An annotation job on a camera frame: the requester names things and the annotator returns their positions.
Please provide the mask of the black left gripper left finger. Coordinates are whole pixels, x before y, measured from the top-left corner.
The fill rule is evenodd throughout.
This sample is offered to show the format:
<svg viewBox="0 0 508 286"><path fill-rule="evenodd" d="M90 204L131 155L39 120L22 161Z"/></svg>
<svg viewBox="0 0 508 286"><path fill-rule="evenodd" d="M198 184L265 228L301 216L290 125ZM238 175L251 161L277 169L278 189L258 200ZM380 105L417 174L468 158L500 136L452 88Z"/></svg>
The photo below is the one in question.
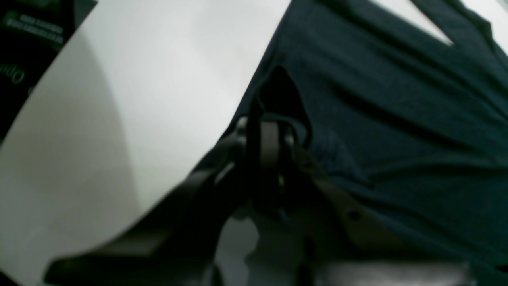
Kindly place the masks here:
<svg viewBox="0 0 508 286"><path fill-rule="evenodd" d="M129 230L52 262L46 286L223 286L214 256L242 190L248 119L219 141L179 185Z"/></svg>

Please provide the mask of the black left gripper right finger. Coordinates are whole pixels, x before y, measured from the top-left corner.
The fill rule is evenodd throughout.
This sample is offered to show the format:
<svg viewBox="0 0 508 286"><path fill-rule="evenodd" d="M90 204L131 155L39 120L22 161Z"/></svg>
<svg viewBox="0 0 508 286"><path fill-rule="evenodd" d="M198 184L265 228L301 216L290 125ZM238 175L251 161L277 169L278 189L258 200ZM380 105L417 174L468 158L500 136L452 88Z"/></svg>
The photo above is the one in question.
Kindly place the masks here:
<svg viewBox="0 0 508 286"><path fill-rule="evenodd" d="M425 255L338 187L282 122L260 122L260 212L296 230L295 286L474 286L467 262Z"/></svg>

